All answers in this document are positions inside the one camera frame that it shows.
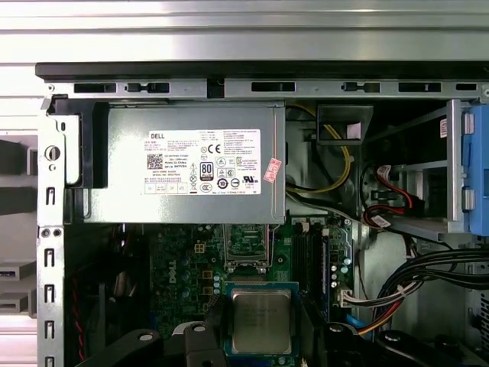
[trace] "qr code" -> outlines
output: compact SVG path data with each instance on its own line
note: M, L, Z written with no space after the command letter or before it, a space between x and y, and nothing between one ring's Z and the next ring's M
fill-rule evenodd
M162 154L148 154L147 155L147 169L148 170L163 170L163 155Z

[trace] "power supply label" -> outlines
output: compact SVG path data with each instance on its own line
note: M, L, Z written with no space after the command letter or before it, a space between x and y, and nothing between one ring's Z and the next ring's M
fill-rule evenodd
M144 141L146 195L258 195L260 130L158 130Z

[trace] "capacitor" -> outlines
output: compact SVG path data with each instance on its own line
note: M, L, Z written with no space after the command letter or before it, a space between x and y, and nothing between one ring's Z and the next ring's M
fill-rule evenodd
M190 272L189 271L185 271L183 274L182 274L182 280L183 281L188 281L190 279Z

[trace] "white connector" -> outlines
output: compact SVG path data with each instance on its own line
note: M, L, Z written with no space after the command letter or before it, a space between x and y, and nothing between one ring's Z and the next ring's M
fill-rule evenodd
M353 306L345 300L345 296L353 297L353 291L347 287L338 289L338 303L340 308L352 308Z

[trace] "blue drive bracket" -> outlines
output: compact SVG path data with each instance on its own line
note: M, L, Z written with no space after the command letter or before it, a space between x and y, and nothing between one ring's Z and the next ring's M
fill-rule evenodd
M463 135L465 230L489 236L489 105L474 106L474 128Z

